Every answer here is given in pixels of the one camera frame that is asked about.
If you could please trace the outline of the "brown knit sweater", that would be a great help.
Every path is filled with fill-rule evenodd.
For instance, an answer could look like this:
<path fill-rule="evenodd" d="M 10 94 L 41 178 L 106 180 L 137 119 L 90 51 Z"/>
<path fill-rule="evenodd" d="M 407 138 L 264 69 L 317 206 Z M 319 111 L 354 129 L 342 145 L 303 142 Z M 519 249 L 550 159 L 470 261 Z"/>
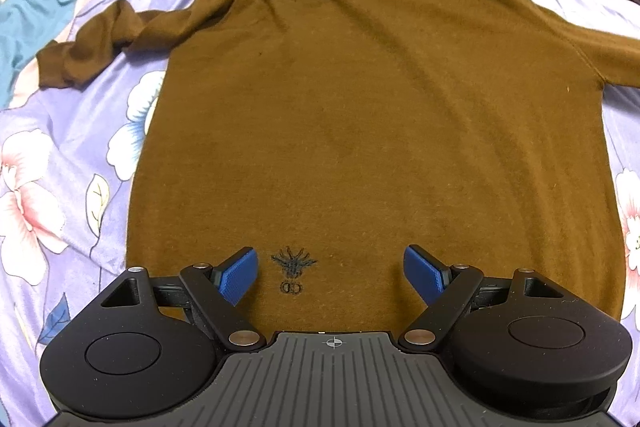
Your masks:
<path fill-rule="evenodd" d="M 420 245 L 534 269 L 612 317 L 625 251 L 602 124 L 636 39 L 530 0 L 119 0 L 37 56 L 48 88 L 116 58 L 168 66 L 134 173 L 127 260 L 153 275 L 244 246 L 263 333 L 401 332 Z"/>

